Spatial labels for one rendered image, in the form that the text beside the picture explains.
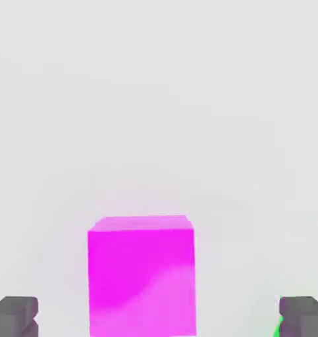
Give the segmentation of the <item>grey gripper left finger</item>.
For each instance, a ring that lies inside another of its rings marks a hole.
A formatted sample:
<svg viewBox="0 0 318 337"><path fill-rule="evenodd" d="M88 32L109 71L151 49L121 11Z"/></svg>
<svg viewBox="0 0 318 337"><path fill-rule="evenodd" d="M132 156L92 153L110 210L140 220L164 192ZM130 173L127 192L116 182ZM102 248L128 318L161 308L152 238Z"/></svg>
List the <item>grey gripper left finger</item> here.
<svg viewBox="0 0 318 337"><path fill-rule="evenodd" d="M0 337L39 337L36 297L5 296L0 301Z"/></svg>

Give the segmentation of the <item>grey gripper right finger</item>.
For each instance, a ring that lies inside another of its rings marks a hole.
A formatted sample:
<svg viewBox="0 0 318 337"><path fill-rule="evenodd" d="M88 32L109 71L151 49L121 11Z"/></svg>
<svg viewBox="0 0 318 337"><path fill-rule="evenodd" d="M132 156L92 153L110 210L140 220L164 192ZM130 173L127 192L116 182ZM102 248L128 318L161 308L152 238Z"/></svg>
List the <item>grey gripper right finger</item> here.
<svg viewBox="0 0 318 337"><path fill-rule="evenodd" d="M318 301L311 296L281 297L279 337L318 337Z"/></svg>

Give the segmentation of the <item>small green cube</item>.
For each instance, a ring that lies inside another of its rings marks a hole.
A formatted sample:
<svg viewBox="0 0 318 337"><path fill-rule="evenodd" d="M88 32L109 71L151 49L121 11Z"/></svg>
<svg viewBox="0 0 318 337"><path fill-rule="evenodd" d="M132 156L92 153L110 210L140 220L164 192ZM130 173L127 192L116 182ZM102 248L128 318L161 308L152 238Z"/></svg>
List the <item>small green cube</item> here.
<svg viewBox="0 0 318 337"><path fill-rule="evenodd" d="M282 296L279 297L279 301L278 301L278 323L275 327L275 330L273 332L273 337L280 337L280 326L281 326L281 323L283 321L283 317L282 315L280 314L280 301L282 299Z"/></svg>

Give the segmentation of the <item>small magenta cube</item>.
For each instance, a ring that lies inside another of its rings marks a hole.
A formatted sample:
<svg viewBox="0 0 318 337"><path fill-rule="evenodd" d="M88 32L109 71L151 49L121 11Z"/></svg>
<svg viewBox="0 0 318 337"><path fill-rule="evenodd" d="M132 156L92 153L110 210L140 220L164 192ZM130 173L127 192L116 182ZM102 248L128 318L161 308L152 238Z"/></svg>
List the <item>small magenta cube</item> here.
<svg viewBox="0 0 318 337"><path fill-rule="evenodd" d="M195 336L194 227L185 215L104 217L88 231L90 337Z"/></svg>

